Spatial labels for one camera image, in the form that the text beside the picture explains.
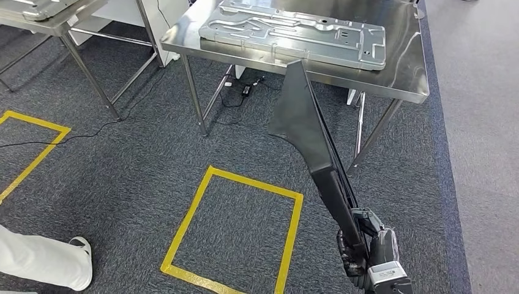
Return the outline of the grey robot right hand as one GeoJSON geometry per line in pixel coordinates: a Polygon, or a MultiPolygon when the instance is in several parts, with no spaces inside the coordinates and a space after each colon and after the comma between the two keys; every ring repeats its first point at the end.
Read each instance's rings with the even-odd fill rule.
{"type": "Polygon", "coordinates": [[[398,261],[398,244],[394,230],[383,224],[382,220],[369,208],[353,208],[353,218],[357,232],[371,238],[369,251],[363,260],[354,257],[356,251],[346,241],[342,231],[337,233],[337,244],[343,266],[348,277],[361,277],[371,266],[398,261]]]}

